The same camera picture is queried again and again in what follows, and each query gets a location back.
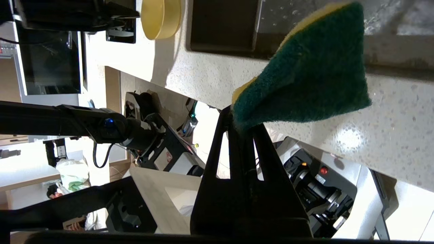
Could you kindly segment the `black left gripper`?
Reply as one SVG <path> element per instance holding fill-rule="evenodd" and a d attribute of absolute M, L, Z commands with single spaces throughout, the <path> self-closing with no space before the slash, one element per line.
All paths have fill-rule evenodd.
<path fill-rule="evenodd" d="M 86 5 L 79 8 L 78 31 L 100 32 L 123 26 L 125 19 L 137 19 L 140 13 L 115 2 L 105 0 L 86 0 Z"/>

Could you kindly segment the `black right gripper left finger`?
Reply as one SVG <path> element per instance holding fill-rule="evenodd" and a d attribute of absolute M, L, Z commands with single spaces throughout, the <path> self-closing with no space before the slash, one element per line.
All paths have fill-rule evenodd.
<path fill-rule="evenodd" d="M 229 136 L 230 178 L 217 171 L 223 136 Z M 253 235 L 249 174 L 253 169 L 253 141 L 234 127 L 231 107 L 219 115 L 208 160 L 190 220 L 193 235 L 246 237 Z"/>

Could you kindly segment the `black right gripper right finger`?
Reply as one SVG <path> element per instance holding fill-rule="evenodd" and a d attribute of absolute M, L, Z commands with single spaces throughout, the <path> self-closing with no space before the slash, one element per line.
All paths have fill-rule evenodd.
<path fill-rule="evenodd" d="M 308 215 L 265 126 L 248 130 L 245 139 L 243 168 L 254 234 L 311 238 Z"/>

